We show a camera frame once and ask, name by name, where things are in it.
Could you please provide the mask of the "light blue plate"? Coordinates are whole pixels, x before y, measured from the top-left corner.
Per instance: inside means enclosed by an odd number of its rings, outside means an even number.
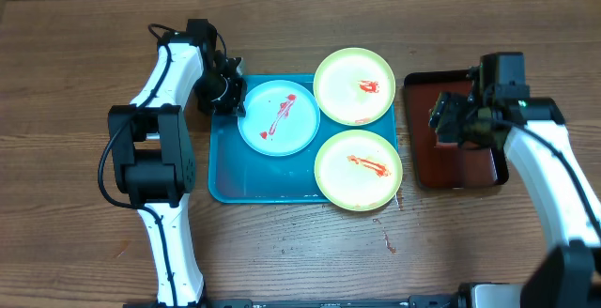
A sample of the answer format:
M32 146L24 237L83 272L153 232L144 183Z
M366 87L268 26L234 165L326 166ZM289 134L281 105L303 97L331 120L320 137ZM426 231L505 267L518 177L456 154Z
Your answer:
M315 138L320 110L303 85L271 80L253 87L243 103L246 115L238 120L242 139L255 151L283 157L304 149Z

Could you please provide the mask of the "dark sponge with red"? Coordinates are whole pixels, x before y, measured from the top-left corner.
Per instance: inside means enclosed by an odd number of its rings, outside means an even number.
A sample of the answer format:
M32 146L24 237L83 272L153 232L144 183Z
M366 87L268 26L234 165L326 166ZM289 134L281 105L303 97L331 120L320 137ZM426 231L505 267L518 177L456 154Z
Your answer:
M440 149L459 149L461 147L462 142L436 142L436 148Z

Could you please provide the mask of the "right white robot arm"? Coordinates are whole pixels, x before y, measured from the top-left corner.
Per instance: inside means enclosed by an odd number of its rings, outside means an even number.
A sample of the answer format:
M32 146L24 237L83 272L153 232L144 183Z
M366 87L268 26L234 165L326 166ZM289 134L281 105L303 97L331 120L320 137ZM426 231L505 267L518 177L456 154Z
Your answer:
M522 53L481 57L467 74L470 93L442 92L429 126L442 144L494 147L518 171L539 216L547 256L523 285L468 285L465 307L597 307L600 201L570 145L551 98L534 98Z

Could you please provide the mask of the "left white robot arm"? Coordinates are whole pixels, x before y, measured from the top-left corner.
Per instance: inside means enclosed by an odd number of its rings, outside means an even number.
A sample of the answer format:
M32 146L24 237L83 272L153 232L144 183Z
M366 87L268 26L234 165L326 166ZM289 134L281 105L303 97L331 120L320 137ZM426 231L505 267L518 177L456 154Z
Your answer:
M136 211L145 225L158 278L154 307L209 307L189 221L196 163L184 111L191 96L206 116L246 114L243 60L227 54L206 19L183 31L152 23L158 59L144 88L108 116L109 141L98 167L100 193Z

